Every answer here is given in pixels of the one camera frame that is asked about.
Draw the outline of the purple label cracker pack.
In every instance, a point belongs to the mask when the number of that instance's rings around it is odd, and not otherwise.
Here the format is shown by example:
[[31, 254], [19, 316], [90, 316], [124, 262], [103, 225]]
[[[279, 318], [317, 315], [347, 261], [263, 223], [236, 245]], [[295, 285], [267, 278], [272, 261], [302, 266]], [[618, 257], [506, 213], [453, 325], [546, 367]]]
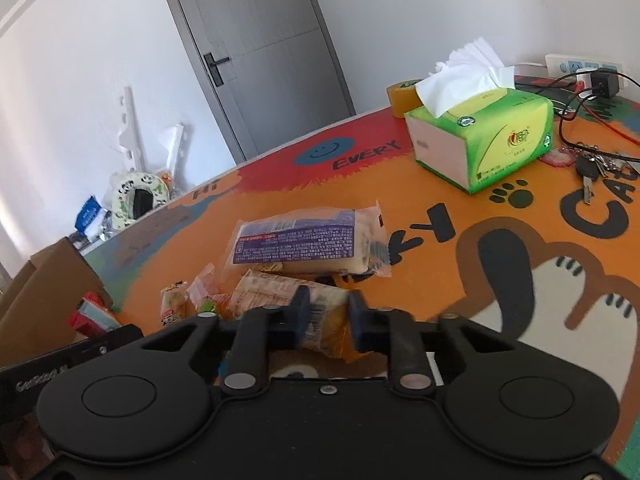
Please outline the purple label cracker pack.
[[224, 254], [224, 274], [390, 276], [390, 248], [378, 204], [320, 207], [239, 222]]

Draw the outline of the peanut snack packet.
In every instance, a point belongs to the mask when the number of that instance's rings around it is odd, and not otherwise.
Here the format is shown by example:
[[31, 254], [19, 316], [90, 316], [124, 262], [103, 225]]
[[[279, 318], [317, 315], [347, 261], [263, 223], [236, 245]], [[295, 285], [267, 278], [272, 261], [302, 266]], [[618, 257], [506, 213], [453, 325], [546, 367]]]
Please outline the peanut snack packet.
[[160, 291], [160, 322], [163, 326], [186, 319], [189, 305], [189, 284], [178, 281]]

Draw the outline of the brown cardboard box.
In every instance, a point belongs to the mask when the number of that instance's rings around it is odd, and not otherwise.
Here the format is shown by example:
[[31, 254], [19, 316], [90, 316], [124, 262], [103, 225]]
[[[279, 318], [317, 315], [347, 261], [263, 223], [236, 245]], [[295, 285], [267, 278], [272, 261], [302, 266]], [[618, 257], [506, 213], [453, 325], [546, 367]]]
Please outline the brown cardboard box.
[[76, 333], [68, 319], [88, 292], [113, 305], [98, 274], [68, 238], [32, 255], [1, 296], [0, 365], [71, 344]]

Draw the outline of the blue plastic bag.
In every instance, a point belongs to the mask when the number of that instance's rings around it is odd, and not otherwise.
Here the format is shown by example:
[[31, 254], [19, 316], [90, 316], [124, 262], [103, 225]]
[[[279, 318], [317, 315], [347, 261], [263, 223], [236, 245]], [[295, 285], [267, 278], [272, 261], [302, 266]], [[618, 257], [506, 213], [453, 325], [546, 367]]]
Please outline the blue plastic bag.
[[101, 222], [106, 210], [101, 206], [96, 196], [91, 195], [80, 208], [75, 220], [75, 229], [85, 235], [94, 222]]

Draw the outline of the colourful cartoon table mat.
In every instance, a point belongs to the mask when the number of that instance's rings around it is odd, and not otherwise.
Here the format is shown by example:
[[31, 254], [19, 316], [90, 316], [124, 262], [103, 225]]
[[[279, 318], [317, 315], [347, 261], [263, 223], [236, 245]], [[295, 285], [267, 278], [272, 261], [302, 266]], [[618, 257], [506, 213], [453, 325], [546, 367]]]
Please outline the colourful cartoon table mat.
[[389, 278], [334, 276], [417, 318], [472, 316], [590, 367], [620, 395], [606, 457], [639, 474], [639, 177], [599, 180], [590, 203], [554, 153], [476, 194], [416, 163], [388, 110], [341, 122], [187, 192], [88, 255], [122, 322], [160, 328], [160, 291], [222, 269], [236, 227], [320, 207], [381, 207]]

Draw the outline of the white foam board short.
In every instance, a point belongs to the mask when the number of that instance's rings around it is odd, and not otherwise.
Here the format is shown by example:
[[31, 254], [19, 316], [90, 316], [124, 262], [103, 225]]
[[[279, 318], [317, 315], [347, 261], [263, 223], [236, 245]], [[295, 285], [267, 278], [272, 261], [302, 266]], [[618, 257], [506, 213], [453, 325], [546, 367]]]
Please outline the white foam board short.
[[158, 142], [160, 142], [160, 146], [166, 152], [164, 170], [171, 176], [175, 173], [178, 165], [183, 133], [184, 125], [175, 124], [174, 126], [162, 131], [157, 137]]

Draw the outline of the green tissue box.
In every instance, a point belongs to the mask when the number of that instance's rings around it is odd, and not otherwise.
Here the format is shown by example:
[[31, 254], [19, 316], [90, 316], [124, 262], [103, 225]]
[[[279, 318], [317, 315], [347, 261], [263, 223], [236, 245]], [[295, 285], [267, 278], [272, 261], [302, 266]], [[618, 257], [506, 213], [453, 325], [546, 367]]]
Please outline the green tissue box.
[[553, 148], [552, 102], [515, 88], [515, 68], [484, 38], [450, 52], [414, 85], [405, 114], [414, 158], [474, 194]]

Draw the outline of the white foam board tall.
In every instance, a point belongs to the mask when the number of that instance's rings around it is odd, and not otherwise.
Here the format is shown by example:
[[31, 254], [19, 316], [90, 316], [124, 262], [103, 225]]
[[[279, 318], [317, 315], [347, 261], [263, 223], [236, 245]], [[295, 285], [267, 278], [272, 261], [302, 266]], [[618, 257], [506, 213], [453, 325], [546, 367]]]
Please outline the white foam board tall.
[[128, 171], [142, 171], [144, 169], [143, 151], [130, 87], [122, 88], [117, 104], [119, 112], [117, 142], [124, 159], [124, 166]]

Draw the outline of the yellow tape roll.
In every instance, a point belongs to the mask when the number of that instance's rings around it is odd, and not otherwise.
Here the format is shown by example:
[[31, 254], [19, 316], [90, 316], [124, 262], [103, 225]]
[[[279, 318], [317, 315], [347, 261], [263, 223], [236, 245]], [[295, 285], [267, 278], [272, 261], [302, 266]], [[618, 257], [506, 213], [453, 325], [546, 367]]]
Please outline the yellow tape roll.
[[420, 79], [409, 79], [386, 88], [390, 109], [395, 118], [402, 119], [406, 113], [423, 106], [416, 93], [416, 85], [419, 82]]

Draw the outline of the key bunch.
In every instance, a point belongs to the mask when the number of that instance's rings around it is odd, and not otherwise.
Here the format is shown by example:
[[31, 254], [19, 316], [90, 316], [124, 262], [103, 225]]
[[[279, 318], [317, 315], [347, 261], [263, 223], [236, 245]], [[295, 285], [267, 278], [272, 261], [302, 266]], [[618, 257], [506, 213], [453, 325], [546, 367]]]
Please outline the key bunch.
[[625, 168], [639, 171], [638, 157], [621, 152], [607, 155], [596, 146], [583, 143], [578, 143], [574, 148], [568, 145], [554, 148], [542, 155], [540, 160], [554, 168], [573, 166], [579, 180], [582, 181], [582, 202], [586, 205], [591, 204], [594, 196], [593, 185], [597, 180], [605, 179], [616, 172], [621, 174]]

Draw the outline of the grey door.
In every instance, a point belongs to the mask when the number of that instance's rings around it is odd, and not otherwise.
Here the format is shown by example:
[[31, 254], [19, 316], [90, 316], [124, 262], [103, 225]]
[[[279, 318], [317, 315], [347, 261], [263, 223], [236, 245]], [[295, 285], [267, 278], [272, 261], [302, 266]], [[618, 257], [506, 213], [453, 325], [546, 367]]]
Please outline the grey door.
[[[349, 118], [352, 97], [318, 0], [167, 0], [236, 162]], [[219, 60], [216, 88], [203, 55]]]

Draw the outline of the white power strip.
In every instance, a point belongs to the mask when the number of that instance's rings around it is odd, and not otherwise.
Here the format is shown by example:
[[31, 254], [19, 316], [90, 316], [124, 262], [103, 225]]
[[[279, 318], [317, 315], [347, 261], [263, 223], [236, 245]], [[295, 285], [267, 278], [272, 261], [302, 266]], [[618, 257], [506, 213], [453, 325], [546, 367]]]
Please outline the white power strip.
[[544, 56], [544, 62], [552, 78], [574, 74], [578, 70], [596, 70], [597, 68], [616, 70], [619, 73], [625, 71], [622, 63], [603, 61], [592, 56], [549, 53]]

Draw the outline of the black power adapter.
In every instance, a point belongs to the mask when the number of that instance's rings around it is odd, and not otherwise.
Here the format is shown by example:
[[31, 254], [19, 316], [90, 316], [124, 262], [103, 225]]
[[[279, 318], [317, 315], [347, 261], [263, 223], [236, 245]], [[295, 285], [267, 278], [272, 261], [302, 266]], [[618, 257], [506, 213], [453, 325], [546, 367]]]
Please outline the black power adapter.
[[590, 75], [591, 92], [602, 99], [613, 99], [620, 93], [618, 75], [610, 70], [595, 70]]

